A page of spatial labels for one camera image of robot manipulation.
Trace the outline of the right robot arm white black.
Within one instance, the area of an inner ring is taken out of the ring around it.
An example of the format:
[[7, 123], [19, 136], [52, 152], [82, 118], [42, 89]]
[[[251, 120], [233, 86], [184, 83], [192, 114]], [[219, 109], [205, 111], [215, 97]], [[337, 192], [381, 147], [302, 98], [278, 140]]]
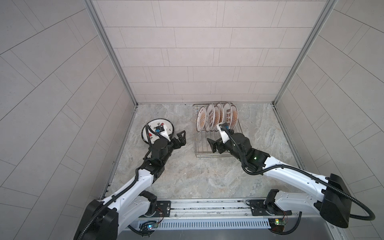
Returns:
[[241, 133], [221, 131], [220, 134], [218, 140], [207, 139], [213, 153], [228, 152], [241, 162], [245, 173], [272, 177], [302, 191], [301, 194], [289, 194], [271, 190], [265, 205], [272, 214], [277, 210], [313, 213], [337, 227], [349, 227], [353, 201], [340, 176], [316, 175], [285, 164], [268, 153], [254, 149], [250, 140]]

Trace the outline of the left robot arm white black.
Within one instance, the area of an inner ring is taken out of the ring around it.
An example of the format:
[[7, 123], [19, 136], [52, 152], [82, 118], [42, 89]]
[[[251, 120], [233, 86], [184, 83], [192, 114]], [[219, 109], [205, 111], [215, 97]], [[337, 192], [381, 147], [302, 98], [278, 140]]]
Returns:
[[133, 221], [156, 211], [157, 196], [149, 188], [164, 172], [172, 152], [186, 145], [186, 132], [168, 140], [160, 135], [149, 144], [143, 163], [135, 176], [111, 196], [91, 201], [76, 230], [75, 240], [115, 240]]

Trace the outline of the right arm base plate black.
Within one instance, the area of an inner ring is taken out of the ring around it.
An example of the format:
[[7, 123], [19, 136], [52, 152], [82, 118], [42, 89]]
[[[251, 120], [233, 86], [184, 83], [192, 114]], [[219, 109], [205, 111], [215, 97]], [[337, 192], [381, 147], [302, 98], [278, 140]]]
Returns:
[[291, 216], [292, 211], [283, 211], [276, 204], [266, 204], [265, 200], [246, 200], [252, 216]]

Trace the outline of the white blue-rim watermelon plate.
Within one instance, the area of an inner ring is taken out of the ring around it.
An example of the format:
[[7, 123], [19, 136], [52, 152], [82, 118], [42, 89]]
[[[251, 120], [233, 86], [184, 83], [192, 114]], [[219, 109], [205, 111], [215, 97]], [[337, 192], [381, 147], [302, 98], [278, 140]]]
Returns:
[[142, 139], [146, 144], [154, 144], [160, 136], [170, 141], [174, 135], [174, 125], [167, 119], [155, 119], [148, 122], [142, 129]]

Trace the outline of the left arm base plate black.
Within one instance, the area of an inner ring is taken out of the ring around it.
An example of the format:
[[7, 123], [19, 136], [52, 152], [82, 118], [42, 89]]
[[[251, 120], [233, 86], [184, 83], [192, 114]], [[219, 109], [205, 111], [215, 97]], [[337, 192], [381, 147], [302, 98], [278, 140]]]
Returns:
[[169, 217], [171, 211], [171, 201], [151, 202], [148, 212], [145, 214], [148, 218]]

